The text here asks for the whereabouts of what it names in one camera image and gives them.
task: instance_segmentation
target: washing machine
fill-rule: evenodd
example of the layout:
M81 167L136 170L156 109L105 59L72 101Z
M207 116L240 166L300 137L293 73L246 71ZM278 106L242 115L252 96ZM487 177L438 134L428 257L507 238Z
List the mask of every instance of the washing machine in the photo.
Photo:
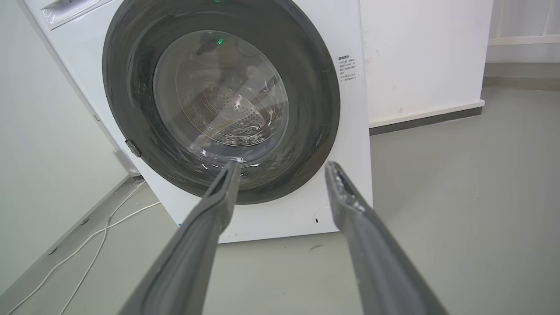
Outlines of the washing machine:
M221 243L336 231L324 164L372 202L358 0L21 0L181 224L241 164Z

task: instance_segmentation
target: sticker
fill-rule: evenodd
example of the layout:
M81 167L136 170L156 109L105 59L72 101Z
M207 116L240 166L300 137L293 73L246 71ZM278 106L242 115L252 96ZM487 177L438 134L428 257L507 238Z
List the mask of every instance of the sticker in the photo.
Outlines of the sticker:
M341 81L350 81L356 78L356 59L350 55L338 57L338 69Z

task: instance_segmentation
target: gray floor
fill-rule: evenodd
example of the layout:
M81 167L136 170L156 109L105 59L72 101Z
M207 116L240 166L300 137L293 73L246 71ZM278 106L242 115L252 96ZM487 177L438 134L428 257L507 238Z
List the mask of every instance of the gray floor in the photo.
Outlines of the gray floor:
M557 314L560 93L490 89L482 99L481 116L371 137L374 205L451 314ZM113 199L0 297L0 314L104 226ZM143 189L114 221L155 200ZM65 314L115 314L174 229L161 206L110 229ZM15 314L58 314L100 241ZM360 314L343 236L220 245L204 313Z

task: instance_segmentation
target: white cable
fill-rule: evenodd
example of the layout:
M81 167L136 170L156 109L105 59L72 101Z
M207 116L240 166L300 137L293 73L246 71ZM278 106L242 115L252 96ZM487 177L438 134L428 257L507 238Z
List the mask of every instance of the white cable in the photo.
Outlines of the white cable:
M140 185L138 185L138 186L136 187L136 189L134 189L134 190L132 191L132 193L130 193L130 195L128 195L128 197L126 197L126 199L115 209L115 211L113 211L113 213L111 214L110 218L113 217L113 215L115 214L115 212L116 212L116 211L117 211L131 196L132 196L132 194L133 194L138 188L140 188L140 186L141 186L143 183L144 183L144 182L142 182ZM144 210L146 210L146 209L148 209L148 208L151 208L151 207L153 207L153 206L159 205L159 204L161 204L161 202L153 203L153 204L151 204L151 205L149 205L149 206L146 206L146 207L144 207L144 208L142 208L142 209L140 209L140 210L138 210L138 211L136 211L136 212L133 212L133 213L127 215L126 217L124 217L123 219L121 219L120 221L118 221L118 222L116 222L116 223L113 223L113 224L111 224L111 225L109 225L109 226L107 226L107 225L105 225L105 226L106 226L107 229L110 229L110 228L116 226L117 224L120 224L120 223L122 223L122 222L124 222L124 221L130 219L130 218L133 217L134 215L136 215L136 214L138 214L138 213L140 213L140 212L142 212L142 211L144 211ZM58 263L56 266L54 266L54 267L49 271L49 273L46 275L46 277L42 280L42 282L39 284L39 286L37 286L37 288L35 288L35 290L33 290L33 292L31 292L25 299L23 299L23 300L22 300L21 302L19 302L16 306L14 306L14 308L12 308L6 315L12 314L18 307L20 307L20 306L21 306L22 304L24 304L27 300L29 300L29 298L31 298L31 296L32 296L33 294L35 294L35 293L45 284L46 280L51 276L51 274L52 274L58 267L60 267L60 266L61 266L62 264L64 264L65 262L67 262L70 258L74 257L74 255L77 254L89 241L91 241L91 239L92 239L93 237L95 237L96 235L98 235L99 233L101 233L101 232L103 232L103 231L105 231L105 228L103 228L103 229L101 229L101 230L99 230L99 231L97 231L97 232L91 234L90 237L88 237L88 238L86 239L86 241L85 241L80 247L78 247L78 249L77 249L75 252L73 252L73 253L72 253L70 256L68 256L66 259L64 259L63 261L61 261L60 263Z
M89 267L86 269L86 272L83 274L82 279L78 282L78 285L76 286L76 288L74 289L74 292L72 292L72 295L70 295L70 298L68 299L68 302L66 302L66 304L64 305L64 307L62 308L62 311L60 313L58 313L58 315L62 315L62 313L64 313L64 311L66 311L66 308L68 307L68 305L70 304L70 302L72 301L72 299L74 298L74 295L76 295L76 292L78 292L78 289L80 288L80 286L83 283L83 280L86 278L87 273L90 272L91 270L91 266L94 265L95 260L97 259L97 257L99 256L99 252L101 252L101 247L103 247L103 244L105 244L105 239L107 238L107 226L109 226L109 222L107 222L105 224L105 229L103 229L105 231L105 233L103 234L103 240L101 240L101 244L99 245L99 248L97 249L97 253L95 253L94 256L94 260L91 261L91 264L89 265Z

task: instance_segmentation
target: washing machine door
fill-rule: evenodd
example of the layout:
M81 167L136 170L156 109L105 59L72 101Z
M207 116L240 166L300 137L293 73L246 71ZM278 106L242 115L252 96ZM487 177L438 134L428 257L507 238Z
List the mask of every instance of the washing machine door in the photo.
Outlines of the washing machine door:
M291 1L125 0L103 77L130 149L198 196L235 160L238 203L283 197L321 168L337 133L333 61Z

